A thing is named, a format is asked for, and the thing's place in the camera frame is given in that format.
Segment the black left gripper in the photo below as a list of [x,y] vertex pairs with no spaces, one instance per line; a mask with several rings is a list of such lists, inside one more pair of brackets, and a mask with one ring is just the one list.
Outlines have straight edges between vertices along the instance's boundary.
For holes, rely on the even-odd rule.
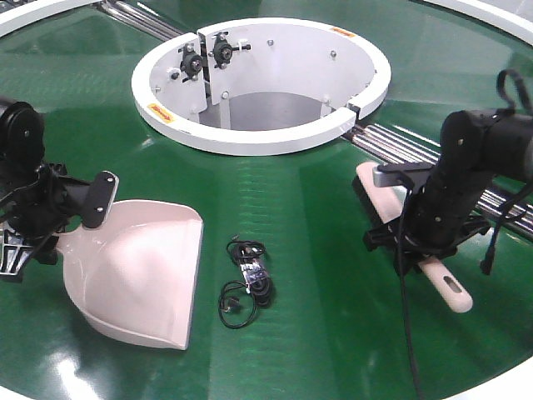
[[58,235],[80,215],[85,228],[99,228],[114,202],[119,178],[101,171],[91,182],[67,174],[61,163],[41,162],[27,177],[1,172],[1,279],[19,283],[33,259],[53,265]]

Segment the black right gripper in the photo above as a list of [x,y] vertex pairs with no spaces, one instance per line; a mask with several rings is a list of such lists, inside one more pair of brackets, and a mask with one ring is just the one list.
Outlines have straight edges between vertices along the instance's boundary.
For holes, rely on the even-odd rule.
[[404,216],[392,219],[365,232],[363,242],[368,251],[386,247],[395,253],[394,268],[398,275],[406,275],[411,268],[420,270],[415,264],[431,256],[448,258],[457,253],[457,248],[476,234],[485,235],[491,225],[482,216],[469,216],[450,244],[434,245],[423,243],[407,233]]

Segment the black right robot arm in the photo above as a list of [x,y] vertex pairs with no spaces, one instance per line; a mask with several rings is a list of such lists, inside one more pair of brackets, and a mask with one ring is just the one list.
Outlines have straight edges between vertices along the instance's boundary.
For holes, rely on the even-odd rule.
[[404,162],[380,165],[377,186],[407,188],[401,215],[367,231],[370,251],[385,246],[400,257],[446,258],[490,224],[472,210],[494,176],[522,182],[522,189],[500,207],[494,231],[509,221],[512,207],[532,191],[532,117],[510,109],[451,113],[441,127],[436,165]]

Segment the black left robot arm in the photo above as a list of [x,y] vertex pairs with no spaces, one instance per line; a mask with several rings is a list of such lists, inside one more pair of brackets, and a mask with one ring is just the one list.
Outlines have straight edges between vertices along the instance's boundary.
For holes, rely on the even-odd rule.
[[71,177],[44,158],[44,121],[29,103],[1,99],[1,279],[19,283],[33,259],[53,265],[71,219],[100,227],[119,183],[108,171],[92,181]]

